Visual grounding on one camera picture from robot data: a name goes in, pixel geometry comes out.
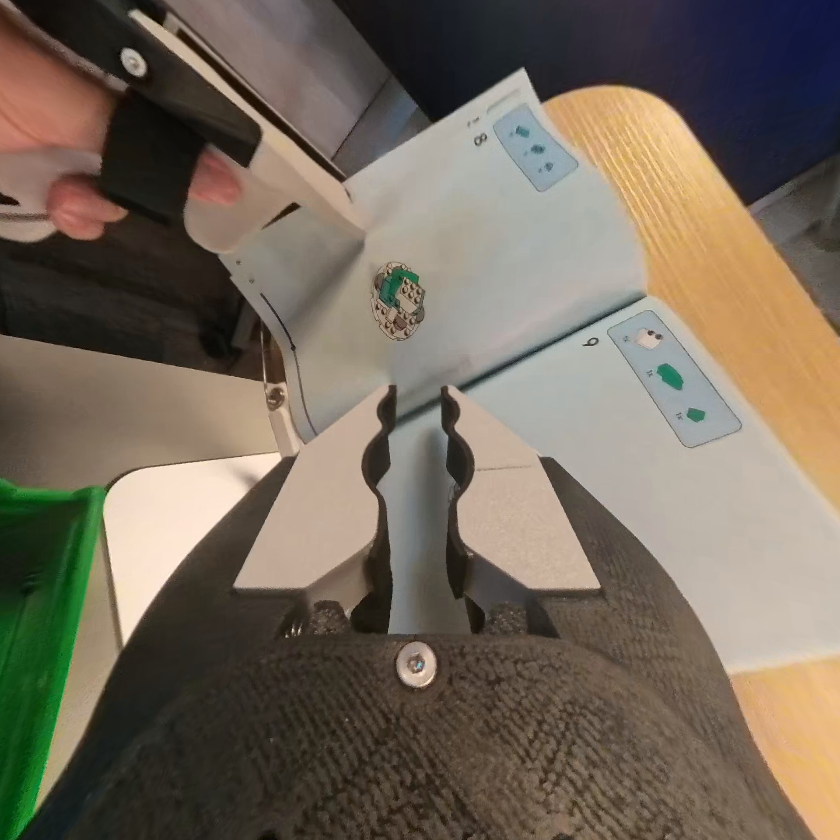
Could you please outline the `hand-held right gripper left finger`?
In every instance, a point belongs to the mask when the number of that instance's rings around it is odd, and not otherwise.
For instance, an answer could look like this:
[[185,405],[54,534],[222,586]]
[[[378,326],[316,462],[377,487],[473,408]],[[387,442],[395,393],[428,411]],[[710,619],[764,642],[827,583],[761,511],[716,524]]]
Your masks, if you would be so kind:
[[391,466],[396,387],[383,385],[305,444],[238,573],[238,593],[389,612],[391,546],[379,485]]

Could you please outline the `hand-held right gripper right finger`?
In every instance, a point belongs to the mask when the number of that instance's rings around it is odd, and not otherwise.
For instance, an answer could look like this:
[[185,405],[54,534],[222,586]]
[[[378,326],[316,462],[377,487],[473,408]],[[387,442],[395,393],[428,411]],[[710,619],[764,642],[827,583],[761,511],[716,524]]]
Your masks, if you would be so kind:
[[526,605],[601,586],[537,450],[452,387],[442,388],[449,503],[446,564],[458,600]]

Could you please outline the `light blue instruction booklet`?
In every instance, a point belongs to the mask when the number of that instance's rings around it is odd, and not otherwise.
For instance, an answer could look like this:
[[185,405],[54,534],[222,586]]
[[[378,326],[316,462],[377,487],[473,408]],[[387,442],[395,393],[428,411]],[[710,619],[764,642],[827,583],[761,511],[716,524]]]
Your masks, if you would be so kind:
[[301,438],[396,386],[391,630],[466,629],[444,604],[453,385],[640,539],[727,670],[838,654],[837,513],[646,293],[624,204],[523,70],[345,188],[363,240],[301,208],[221,259],[286,355]]

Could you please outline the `person's left hand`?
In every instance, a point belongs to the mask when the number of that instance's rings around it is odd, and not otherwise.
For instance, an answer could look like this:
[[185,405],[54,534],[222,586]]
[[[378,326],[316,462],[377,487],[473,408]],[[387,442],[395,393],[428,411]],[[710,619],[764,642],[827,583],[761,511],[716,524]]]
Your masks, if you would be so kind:
[[159,221],[174,219],[188,198],[219,206],[241,198],[236,174],[192,129],[142,97],[119,94],[5,7],[1,19],[2,154],[63,150],[103,163],[104,189],[76,172],[50,184],[45,212],[57,232],[98,239],[144,207],[141,193]]

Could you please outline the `green plastic bin stack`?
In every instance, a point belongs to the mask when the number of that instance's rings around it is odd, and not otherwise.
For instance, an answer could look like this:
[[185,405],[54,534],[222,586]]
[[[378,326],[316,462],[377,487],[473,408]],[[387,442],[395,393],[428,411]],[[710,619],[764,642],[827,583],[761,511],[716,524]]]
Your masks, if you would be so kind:
[[1,486],[1,838],[35,811],[106,491]]

